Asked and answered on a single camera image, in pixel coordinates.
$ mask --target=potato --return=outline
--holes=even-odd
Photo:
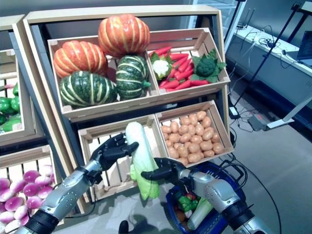
[[[180,223],[182,223],[185,220],[185,214],[182,211],[176,211],[175,214]]]
[[[184,116],[180,119],[180,124],[181,125],[190,125],[191,121],[189,120],[189,118],[187,116]]]
[[[204,134],[204,127],[201,124],[195,126],[196,135],[202,136]]]
[[[172,147],[174,144],[170,140],[166,140],[166,146],[167,147]]]
[[[205,116],[201,122],[204,128],[208,128],[211,125],[211,119],[208,116]]]
[[[162,125],[161,126],[161,130],[162,130],[163,133],[167,133],[167,134],[171,133],[171,128],[166,126],[166,125]]]
[[[190,142],[190,141],[185,142],[185,143],[184,143],[184,147],[185,147],[185,149],[188,149],[190,144],[191,144],[191,142]]]
[[[180,157],[187,157],[187,155],[189,154],[189,152],[187,151],[187,149],[183,145],[180,145],[177,148],[177,152],[178,152]]]
[[[181,144],[181,143],[175,143],[175,144],[174,144],[174,148],[177,150],[177,148],[178,148],[180,145],[182,145],[182,144]]]
[[[201,160],[201,157],[198,153],[192,153],[187,156],[189,162],[198,162]]]
[[[189,133],[194,136],[196,134],[196,129],[194,127],[194,125],[188,125],[188,129],[189,129]]]
[[[177,133],[179,129],[179,125],[177,122],[173,120],[171,121],[170,128],[171,128],[172,133]]]
[[[221,145],[219,142],[218,142],[218,143],[214,143],[214,144],[213,144],[213,151],[214,151],[216,154],[221,154],[221,153],[223,153],[223,151],[224,151],[224,147],[223,147],[223,145]]]
[[[182,125],[181,127],[179,127],[178,132],[180,135],[183,135],[185,133],[187,133],[189,131],[189,128],[187,125]]]
[[[171,133],[169,135],[169,140],[172,142],[172,143],[177,143],[180,141],[180,135],[178,133]]]
[[[169,147],[168,152],[169,152],[170,157],[175,158],[175,159],[179,158],[179,154],[178,154],[177,150],[175,150],[174,147]]]
[[[186,167],[187,164],[189,163],[187,157],[180,157],[178,160]]]
[[[205,129],[204,129],[204,132],[207,132],[207,131],[212,131],[212,132],[214,132],[215,130],[214,130],[213,127],[208,127],[208,128],[205,128]]]
[[[212,137],[213,137],[213,131],[207,131],[207,132],[204,132],[203,134],[203,140],[210,140]]]
[[[189,116],[189,120],[191,121],[191,125],[198,125],[198,120],[196,114],[192,114]]]
[[[196,113],[197,120],[198,120],[198,121],[202,121],[206,115],[207,115],[207,113],[206,113],[205,111],[199,111],[199,112],[197,112],[197,113]]]
[[[198,135],[195,135],[195,136],[192,136],[191,138],[191,143],[201,143],[203,141],[203,139],[201,138],[201,136],[198,136]]]
[[[213,144],[208,141],[203,141],[200,143],[200,148],[202,151],[211,150],[213,148]]]
[[[164,135],[165,140],[168,140],[168,139],[169,139],[168,133],[163,133],[163,135]]]
[[[214,155],[215,155],[215,153],[214,153],[213,150],[204,151],[204,156],[205,157],[212,157]]]
[[[191,139],[191,137],[192,137],[191,134],[185,133],[185,134],[183,134],[183,135],[181,136],[180,142],[181,142],[181,143],[185,143],[185,142],[189,141],[189,140]]]
[[[191,143],[188,147],[188,150],[190,151],[190,153],[197,153],[200,151],[200,146],[199,144]]]
[[[220,141],[220,136],[218,133],[214,133],[213,137],[211,138],[212,143],[217,143]]]

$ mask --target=wooden crate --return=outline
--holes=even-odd
[[[23,179],[25,172],[30,170],[39,171],[39,168],[43,165],[51,165],[53,168],[55,183],[51,186],[61,182],[54,165],[54,159],[49,145],[1,156],[0,177],[8,178],[11,181],[20,180]],[[18,196],[25,200],[27,199],[24,193],[18,193]]]
[[[225,127],[223,125],[223,122],[221,120],[220,114],[219,114],[219,112],[216,108],[215,102],[213,100],[208,101],[208,102],[195,104],[195,105],[177,108],[174,110],[160,112],[160,113],[157,113],[156,116],[157,116],[157,120],[159,122],[159,125],[164,124],[164,125],[169,126],[170,122],[172,120],[175,120],[178,123],[178,125],[180,126],[180,123],[179,123],[180,117],[187,116],[189,114],[193,114],[193,113],[196,113],[198,111],[206,111],[207,116],[210,117],[211,126],[220,135],[220,143],[224,146],[224,152],[221,154],[218,154],[218,155],[214,155],[213,157],[206,157],[206,158],[204,158],[204,159],[202,159],[196,163],[189,163],[187,165],[187,167],[192,167],[194,165],[200,164],[202,162],[211,160],[211,159],[216,158],[216,157],[220,157],[220,156],[225,155],[225,154],[229,154],[230,152],[234,151],[234,148],[231,144],[229,136],[227,135],[227,132],[226,132]],[[163,134],[161,134],[161,140],[162,140],[161,145],[166,145]],[[166,156],[169,157],[167,147],[165,147],[165,151],[166,151]]]
[[[112,136],[123,133],[127,124],[133,121],[143,125],[153,157],[164,157],[165,147],[161,140],[161,132],[156,116],[149,115],[79,130],[78,134],[85,163],[90,160],[92,152],[100,144]],[[97,199],[103,199],[136,186],[136,183],[130,178],[130,164],[131,157],[120,158],[109,170],[102,173],[103,181],[95,185]],[[84,198],[86,202],[89,202],[86,195]]]
[[[87,41],[87,42],[98,45],[98,36],[48,40],[51,61],[53,61],[54,59],[55,51],[61,48],[65,42],[71,41],[71,40]],[[142,53],[141,55],[145,59],[147,59],[147,55],[145,53]],[[108,67],[109,67],[109,70],[106,76],[111,81],[115,81],[115,73],[116,73],[118,60],[108,55],[106,55],[106,58],[108,60]],[[61,97],[60,97],[60,90],[59,90],[60,77],[57,76],[53,63],[52,63],[52,68],[53,68],[55,83],[57,84],[58,99],[60,103],[62,103]],[[151,74],[149,75],[148,80],[151,83],[151,86],[148,88],[147,95],[145,97],[135,98],[131,100],[124,100],[124,101],[117,101],[114,103],[108,103],[108,104],[79,108],[79,109],[73,109],[70,105],[62,105],[61,112],[66,117],[68,117],[72,122],[76,122],[76,121],[82,121],[82,120],[87,120],[87,119],[92,119],[92,118],[97,118],[97,117],[102,117],[102,116],[108,116],[112,114],[118,114],[121,112],[126,112],[126,111],[131,111],[135,109],[141,109],[141,108],[152,106],[157,101],[157,95],[158,95],[158,92],[156,91],[157,82],[151,76]]]
[[[166,30],[166,31],[154,31],[151,32],[151,43],[148,45],[147,50],[150,53],[153,50],[171,46],[171,52],[173,53],[188,53],[189,58],[192,56],[202,56],[208,54],[209,51],[215,49],[217,52],[218,61],[223,61],[220,56],[221,53],[215,45],[213,37],[209,28],[198,28],[198,29],[181,29],[181,30]],[[152,69],[152,63],[148,59],[148,65]],[[225,70],[218,75],[219,81],[207,85],[191,87],[188,89],[178,90],[166,93],[166,90],[159,89],[158,104],[172,103],[175,101],[189,99],[194,97],[205,96],[207,94],[215,93],[230,82],[229,76]]]
[[[0,133],[0,146],[43,136],[24,80],[20,76],[18,61],[13,49],[0,51],[0,64],[0,86],[18,83],[21,116],[21,124],[13,125],[13,130],[10,132]],[[13,98],[13,89],[1,91],[0,97]]]

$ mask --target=robot finger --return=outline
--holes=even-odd
[[[148,180],[164,179],[172,175],[173,171],[171,167],[161,167],[151,172],[142,172],[141,176]]]

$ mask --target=green striped squash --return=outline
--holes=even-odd
[[[116,71],[117,91],[121,100],[143,97],[151,86],[146,60],[141,56],[126,55],[119,60]]]
[[[87,107],[116,101],[117,90],[109,79],[87,71],[73,72],[60,82],[60,95],[65,104]]]

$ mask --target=broccoli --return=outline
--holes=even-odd
[[[212,59],[203,55],[196,67],[196,73],[201,77],[210,76],[214,72],[217,62],[218,59]]]

